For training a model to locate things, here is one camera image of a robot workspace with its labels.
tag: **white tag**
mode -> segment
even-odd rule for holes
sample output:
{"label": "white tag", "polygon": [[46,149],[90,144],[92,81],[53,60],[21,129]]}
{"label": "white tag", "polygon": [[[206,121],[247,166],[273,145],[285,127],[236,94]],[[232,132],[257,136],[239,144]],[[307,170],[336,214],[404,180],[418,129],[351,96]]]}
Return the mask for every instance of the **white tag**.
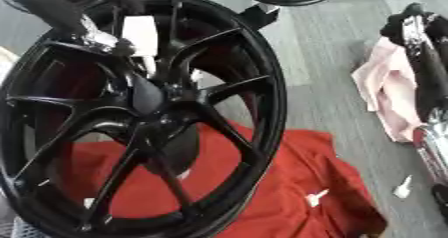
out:
{"label": "white tag", "polygon": [[135,46],[133,57],[156,56],[159,36],[152,16],[126,17],[123,25],[124,38]]}
{"label": "white tag", "polygon": [[86,207],[86,209],[90,208],[90,206],[92,206],[94,200],[95,200],[95,198],[84,199],[84,207]]}

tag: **red cloth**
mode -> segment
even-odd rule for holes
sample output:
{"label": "red cloth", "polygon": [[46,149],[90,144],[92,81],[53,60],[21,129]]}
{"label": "red cloth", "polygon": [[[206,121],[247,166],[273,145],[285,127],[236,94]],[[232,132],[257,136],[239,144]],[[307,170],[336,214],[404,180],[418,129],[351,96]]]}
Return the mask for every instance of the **red cloth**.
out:
{"label": "red cloth", "polygon": [[[250,129],[237,129],[251,134]],[[221,134],[203,126],[200,134],[200,156],[182,181],[195,200],[220,184],[239,161],[239,153]],[[121,152],[123,147],[114,142],[76,145],[63,162],[65,190],[78,202],[94,197]],[[329,193],[311,208],[305,197],[325,189]],[[176,209],[160,178],[141,167],[120,188],[110,213],[135,218]],[[290,130],[247,208],[217,237],[373,237],[386,225],[356,169],[335,156],[330,134]]]}

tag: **pink towel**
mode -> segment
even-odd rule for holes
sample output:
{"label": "pink towel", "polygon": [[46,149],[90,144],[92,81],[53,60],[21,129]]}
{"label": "pink towel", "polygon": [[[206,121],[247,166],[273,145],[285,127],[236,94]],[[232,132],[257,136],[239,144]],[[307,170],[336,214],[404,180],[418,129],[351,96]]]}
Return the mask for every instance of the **pink towel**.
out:
{"label": "pink towel", "polygon": [[367,109],[376,112],[393,141],[412,141],[412,131],[421,125],[415,108],[415,75],[404,48],[383,37],[367,63],[352,73]]}

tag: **metal bracket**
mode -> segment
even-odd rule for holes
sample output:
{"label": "metal bracket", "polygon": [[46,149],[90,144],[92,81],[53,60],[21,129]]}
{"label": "metal bracket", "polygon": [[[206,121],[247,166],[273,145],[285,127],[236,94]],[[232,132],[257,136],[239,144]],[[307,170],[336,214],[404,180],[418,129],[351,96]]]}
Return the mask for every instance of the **metal bracket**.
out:
{"label": "metal bracket", "polygon": [[240,16],[249,22],[252,28],[260,30],[261,28],[277,21],[279,13],[279,6],[258,3],[244,10],[240,13]]}

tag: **concrete floor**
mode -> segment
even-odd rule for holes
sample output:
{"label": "concrete floor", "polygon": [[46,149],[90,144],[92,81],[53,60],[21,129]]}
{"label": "concrete floor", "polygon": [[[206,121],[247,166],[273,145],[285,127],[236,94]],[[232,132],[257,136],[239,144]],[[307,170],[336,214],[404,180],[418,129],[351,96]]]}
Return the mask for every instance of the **concrete floor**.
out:
{"label": "concrete floor", "polygon": [[[213,0],[237,12],[251,0]],[[329,0],[283,8],[279,21],[262,33],[277,52],[289,90],[289,128],[329,131],[338,154],[356,166],[378,208],[389,221],[385,238],[448,237],[430,194],[430,180],[409,145],[391,142],[366,111],[350,78],[391,13],[411,2],[448,15],[448,0]],[[0,45],[23,53],[48,27],[0,2]],[[240,113],[234,114],[238,119]],[[394,186],[412,174],[410,197],[400,201]]]}

